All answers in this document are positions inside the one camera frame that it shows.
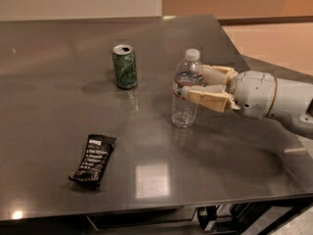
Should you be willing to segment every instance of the can top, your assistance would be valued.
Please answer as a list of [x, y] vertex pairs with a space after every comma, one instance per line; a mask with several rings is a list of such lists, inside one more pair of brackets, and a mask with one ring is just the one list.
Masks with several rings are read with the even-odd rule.
[[127, 55], [133, 51], [133, 47], [128, 44], [119, 44], [113, 48], [117, 55]]

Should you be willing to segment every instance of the green soda can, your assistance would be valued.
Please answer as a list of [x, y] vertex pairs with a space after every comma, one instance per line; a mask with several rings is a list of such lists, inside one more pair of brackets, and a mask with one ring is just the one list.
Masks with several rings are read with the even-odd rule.
[[116, 85], [121, 89], [131, 89], [137, 84], [136, 59], [133, 47], [119, 44], [112, 53]]

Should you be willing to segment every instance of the bottle cap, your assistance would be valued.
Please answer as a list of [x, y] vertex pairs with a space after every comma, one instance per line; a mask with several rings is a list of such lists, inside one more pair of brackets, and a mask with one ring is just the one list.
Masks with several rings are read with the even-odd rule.
[[186, 51], [185, 59], [189, 61], [196, 61], [200, 57], [200, 51], [197, 49], [189, 49]]

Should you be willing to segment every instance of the orange wall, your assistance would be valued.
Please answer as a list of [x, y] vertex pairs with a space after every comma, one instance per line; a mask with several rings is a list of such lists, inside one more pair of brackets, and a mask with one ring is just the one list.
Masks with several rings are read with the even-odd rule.
[[217, 19], [313, 16], [313, 0], [163, 0], [162, 13]]

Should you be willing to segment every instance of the robotic hand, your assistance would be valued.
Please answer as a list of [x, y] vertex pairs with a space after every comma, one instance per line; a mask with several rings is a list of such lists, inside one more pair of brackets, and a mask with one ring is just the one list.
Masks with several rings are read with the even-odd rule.
[[203, 66], [207, 86], [184, 86], [188, 101], [215, 112], [235, 110], [248, 118], [272, 118], [287, 130], [313, 139], [313, 84], [258, 71]]

